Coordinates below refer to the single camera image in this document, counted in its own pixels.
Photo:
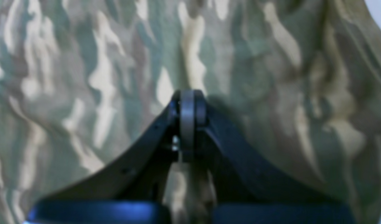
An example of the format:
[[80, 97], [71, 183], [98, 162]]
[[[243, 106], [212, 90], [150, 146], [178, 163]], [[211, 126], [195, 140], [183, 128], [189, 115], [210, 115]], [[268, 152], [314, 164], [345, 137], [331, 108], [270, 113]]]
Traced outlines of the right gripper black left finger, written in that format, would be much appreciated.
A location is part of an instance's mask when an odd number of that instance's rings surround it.
[[162, 204], [166, 181], [178, 153], [181, 92], [121, 156], [86, 179], [39, 200], [29, 224], [170, 224]]

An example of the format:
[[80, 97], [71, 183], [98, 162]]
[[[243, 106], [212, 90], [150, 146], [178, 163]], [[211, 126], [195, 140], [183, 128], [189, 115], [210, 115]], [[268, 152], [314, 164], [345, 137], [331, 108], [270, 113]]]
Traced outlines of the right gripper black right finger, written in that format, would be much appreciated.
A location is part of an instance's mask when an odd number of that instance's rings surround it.
[[200, 90], [187, 92], [187, 160], [211, 172], [214, 224], [356, 223], [347, 205], [267, 161]]

